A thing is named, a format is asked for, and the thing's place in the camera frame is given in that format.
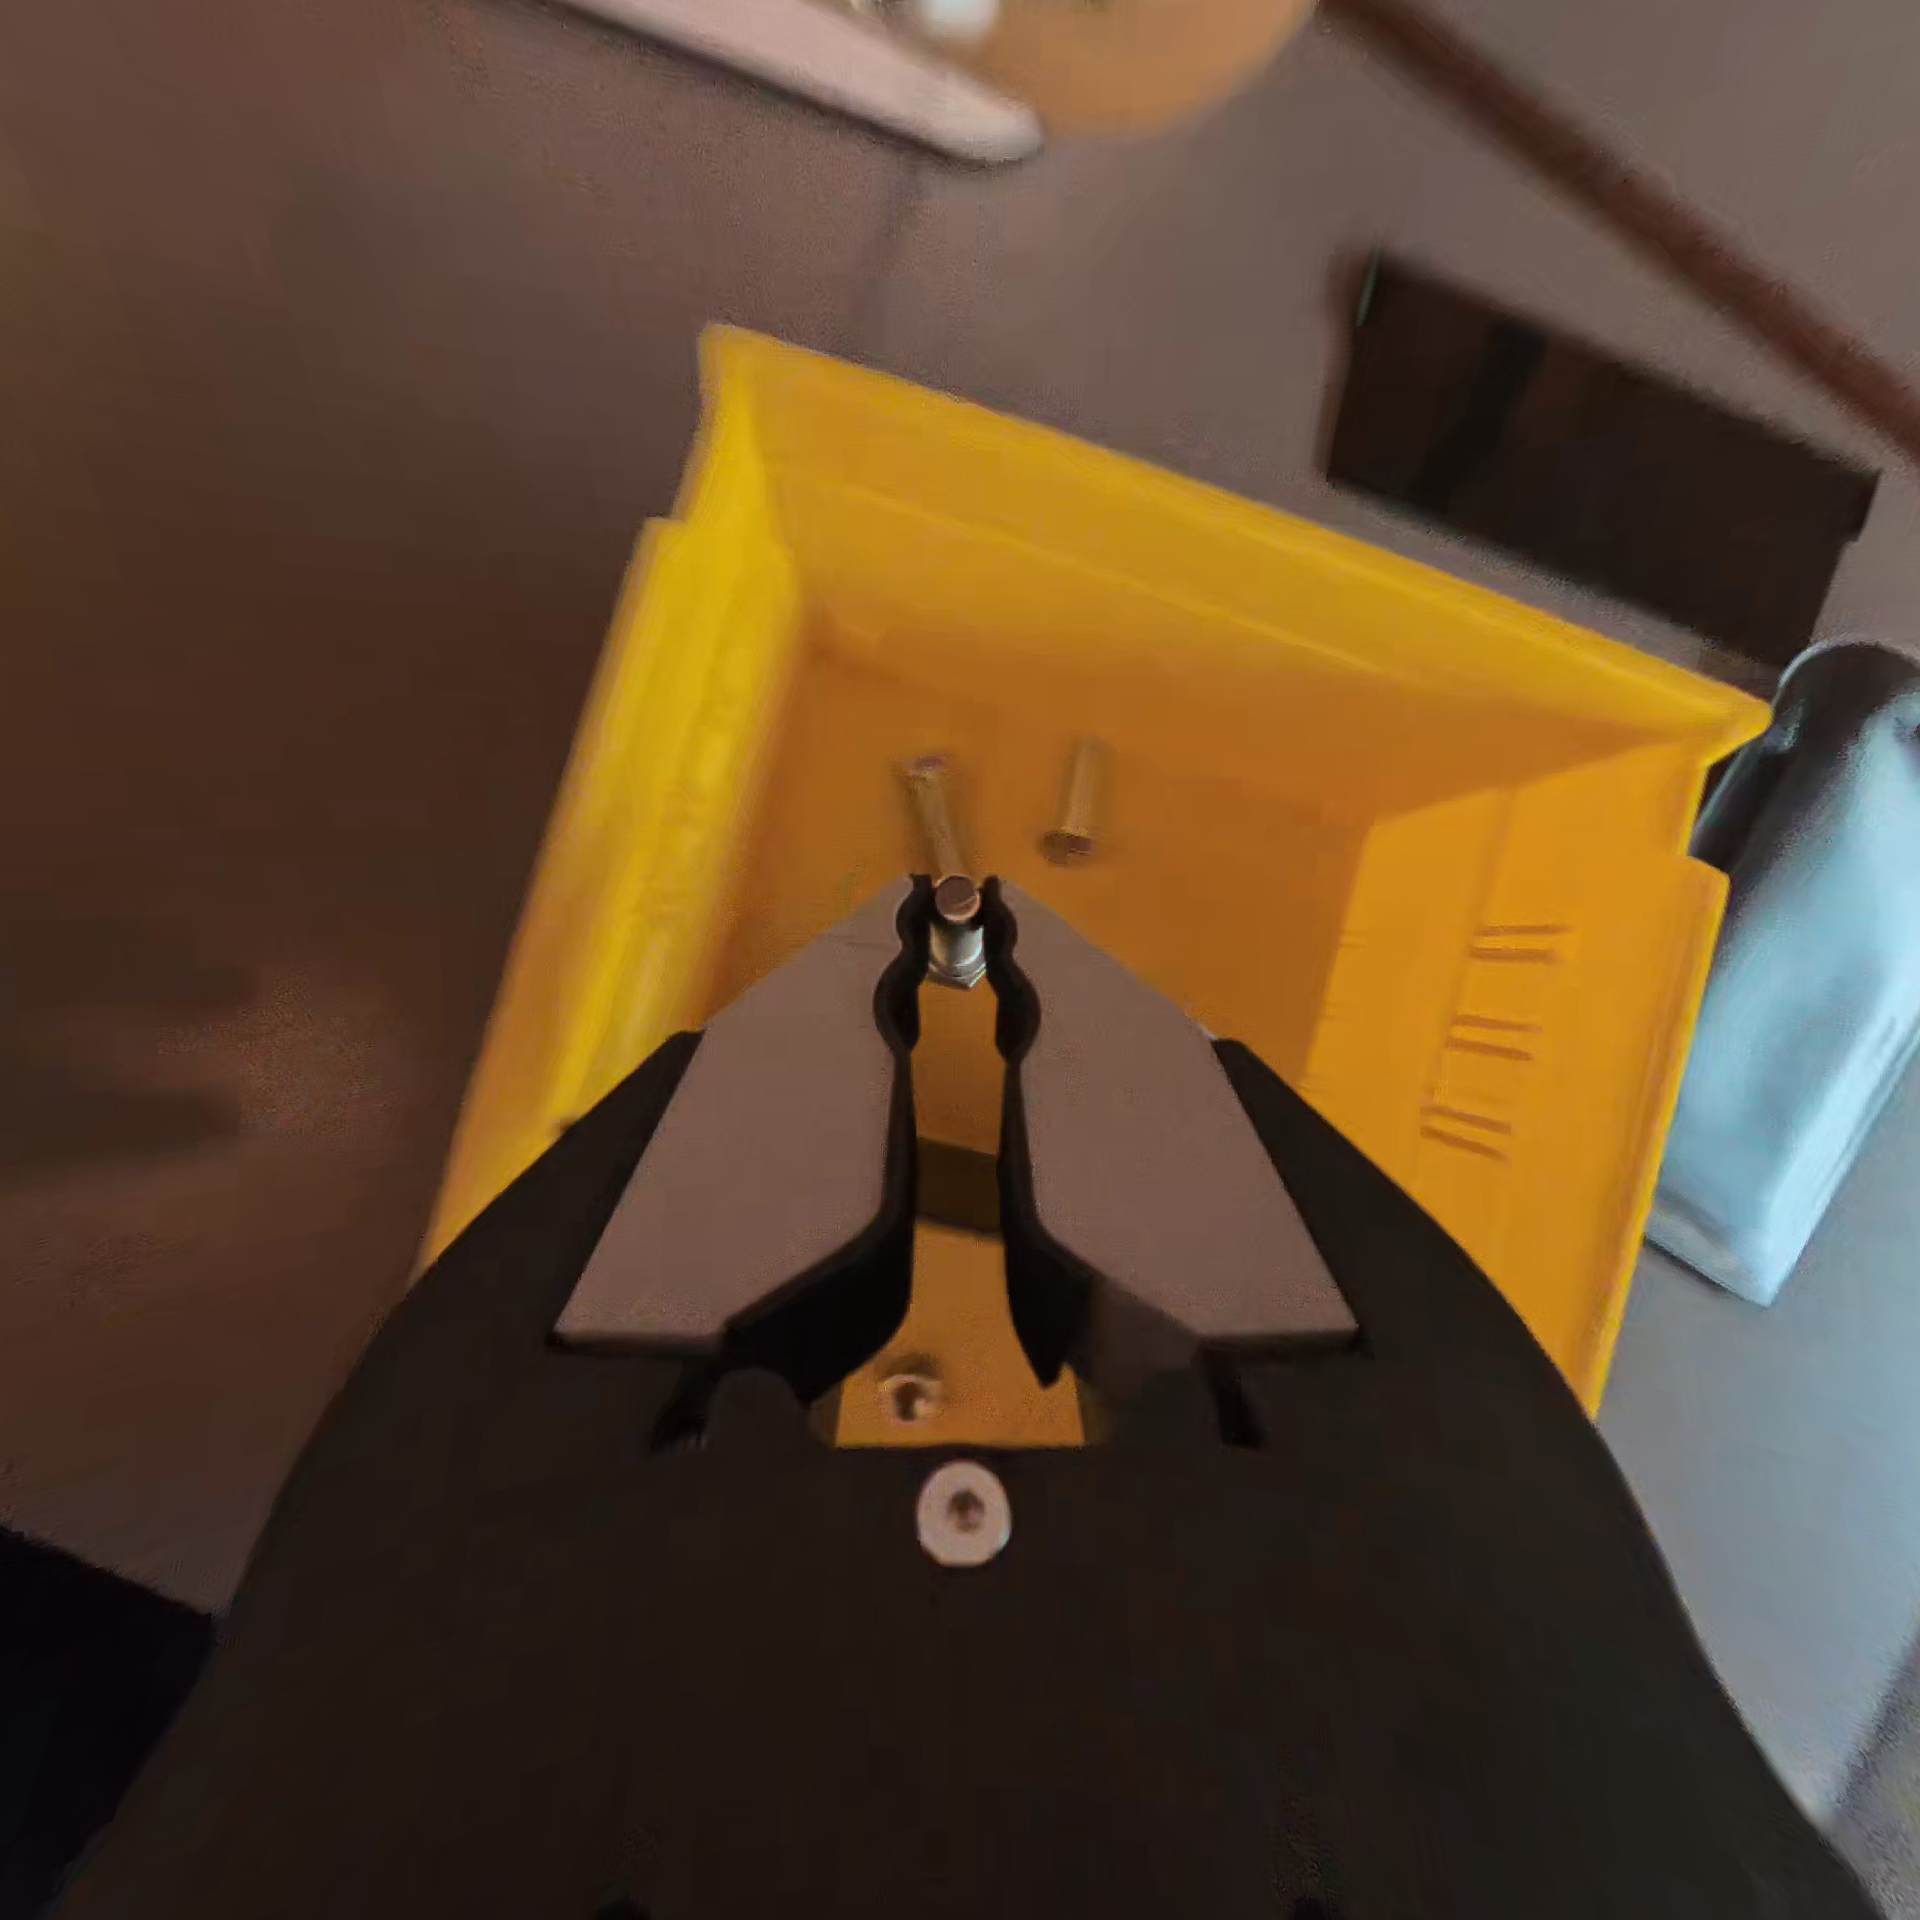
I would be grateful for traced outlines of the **white stand base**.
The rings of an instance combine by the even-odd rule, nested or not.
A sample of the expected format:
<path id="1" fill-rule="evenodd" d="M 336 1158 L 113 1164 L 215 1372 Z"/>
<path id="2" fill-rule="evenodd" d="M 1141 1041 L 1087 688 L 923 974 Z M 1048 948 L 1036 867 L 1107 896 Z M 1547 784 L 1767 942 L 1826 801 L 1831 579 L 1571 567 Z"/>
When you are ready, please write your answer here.
<path id="1" fill-rule="evenodd" d="M 969 71 L 996 5 L 567 1 L 640 41 L 971 165 L 1043 150 L 1037 110 Z"/>

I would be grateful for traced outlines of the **pale grey object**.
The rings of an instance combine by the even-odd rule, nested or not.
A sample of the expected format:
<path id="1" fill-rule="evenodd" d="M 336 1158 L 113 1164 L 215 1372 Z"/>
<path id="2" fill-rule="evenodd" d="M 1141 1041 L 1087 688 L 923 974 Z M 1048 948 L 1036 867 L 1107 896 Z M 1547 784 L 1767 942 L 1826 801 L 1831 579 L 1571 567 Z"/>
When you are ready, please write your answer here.
<path id="1" fill-rule="evenodd" d="M 1649 1238 L 1771 1304 L 1915 1061 L 1917 663 L 1795 657 L 1691 852 L 1725 904 Z"/>

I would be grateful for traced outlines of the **black patterned card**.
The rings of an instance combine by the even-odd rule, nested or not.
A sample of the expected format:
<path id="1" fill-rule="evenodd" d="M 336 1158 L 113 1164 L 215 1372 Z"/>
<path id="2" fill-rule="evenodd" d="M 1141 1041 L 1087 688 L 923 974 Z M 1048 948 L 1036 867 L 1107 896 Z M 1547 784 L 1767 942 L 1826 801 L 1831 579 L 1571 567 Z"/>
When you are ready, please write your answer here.
<path id="1" fill-rule="evenodd" d="M 1356 279 L 1324 470 L 1762 667 L 1813 643 L 1882 486 L 1387 251 Z"/>

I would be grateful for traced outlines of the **yellow divided plastic bin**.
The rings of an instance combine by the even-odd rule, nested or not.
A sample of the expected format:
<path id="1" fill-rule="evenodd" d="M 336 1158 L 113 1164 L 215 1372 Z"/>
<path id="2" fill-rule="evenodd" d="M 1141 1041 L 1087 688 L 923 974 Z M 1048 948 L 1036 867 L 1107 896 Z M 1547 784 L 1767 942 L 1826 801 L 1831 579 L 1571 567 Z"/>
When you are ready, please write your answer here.
<path id="1" fill-rule="evenodd" d="M 1755 697 L 1067 433 L 713 327 L 421 1259 L 659 1041 L 968 852 L 1249 1044 L 1499 1284 L 1595 1414 L 1721 923 Z M 1104 848 L 1044 862 L 1079 736 Z"/>

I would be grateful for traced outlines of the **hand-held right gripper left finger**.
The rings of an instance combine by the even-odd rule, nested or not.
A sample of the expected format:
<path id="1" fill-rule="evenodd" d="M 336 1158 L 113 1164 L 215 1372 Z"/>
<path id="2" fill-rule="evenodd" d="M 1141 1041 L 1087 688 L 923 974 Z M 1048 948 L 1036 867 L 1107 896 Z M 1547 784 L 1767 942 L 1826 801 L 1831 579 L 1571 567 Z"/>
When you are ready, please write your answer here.
<path id="1" fill-rule="evenodd" d="M 898 1333 L 917 1188 L 923 877 L 699 1030 L 556 1323 L 567 1350 L 825 1396 Z"/>

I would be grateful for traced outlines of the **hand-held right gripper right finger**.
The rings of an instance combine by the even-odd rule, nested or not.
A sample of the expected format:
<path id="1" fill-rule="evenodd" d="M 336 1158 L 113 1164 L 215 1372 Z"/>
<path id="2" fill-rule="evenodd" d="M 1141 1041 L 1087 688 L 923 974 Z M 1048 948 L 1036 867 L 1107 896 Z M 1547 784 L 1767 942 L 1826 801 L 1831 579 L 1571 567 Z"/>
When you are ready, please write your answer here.
<path id="1" fill-rule="evenodd" d="M 1345 1353 L 1332 1280 L 1213 1037 L 1011 879 L 980 894 L 1001 1061 L 1000 1236 L 1044 1384 Z"/>

